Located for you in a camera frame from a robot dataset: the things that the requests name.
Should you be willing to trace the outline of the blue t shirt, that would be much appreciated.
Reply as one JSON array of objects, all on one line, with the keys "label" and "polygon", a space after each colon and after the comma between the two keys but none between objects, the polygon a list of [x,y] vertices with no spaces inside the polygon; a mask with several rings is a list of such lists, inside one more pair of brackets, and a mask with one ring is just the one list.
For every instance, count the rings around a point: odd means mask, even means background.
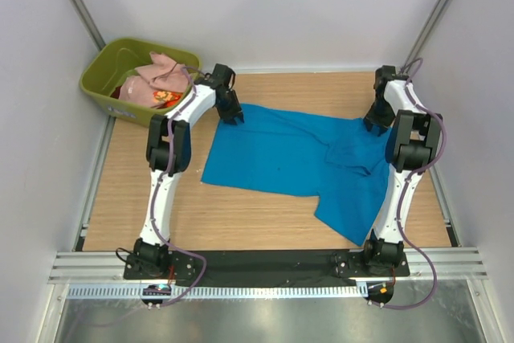
[{"label": "blue t shirt", "polygon": [[360,246],[386,196],[389,133],[343,119],[243,105],[244,122],[219,123],[202,182],[318,197],[314,215]]}]

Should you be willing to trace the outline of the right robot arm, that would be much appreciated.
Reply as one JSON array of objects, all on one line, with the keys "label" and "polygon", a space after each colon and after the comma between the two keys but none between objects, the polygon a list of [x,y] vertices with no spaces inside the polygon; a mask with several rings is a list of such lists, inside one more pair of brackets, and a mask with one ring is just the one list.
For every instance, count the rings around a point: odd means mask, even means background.
[{"label": "right robot arm", "polygon": [[399,273],[412,197],[446,140],[442,117],[422,105],[411,78],[378,68],[373,103],[359,119],[242,104],[234,81],[227,69],[215,89],[220,122],[204,181],[315,197],[316,218],[361,247],[341,256],[340,274]]}]

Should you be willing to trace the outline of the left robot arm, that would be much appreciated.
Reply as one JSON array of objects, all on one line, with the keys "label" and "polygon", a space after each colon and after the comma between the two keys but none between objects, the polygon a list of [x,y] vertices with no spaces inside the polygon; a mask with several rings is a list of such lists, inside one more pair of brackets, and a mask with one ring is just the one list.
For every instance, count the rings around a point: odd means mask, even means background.
[{"label": "left robot arm", "polygon": [[190,92],[165,115],[154,115],[149,123],[146,160],[151,169],[151,187],[144,226],[125,260],[124,278],[160,279],[172,268],[170,223],[178,184],[191,156],[191,129],[214,108],[224,124],[244,122],[234,83],[236,74],[217,63],[214,70],[193,81],[188,70]]}]

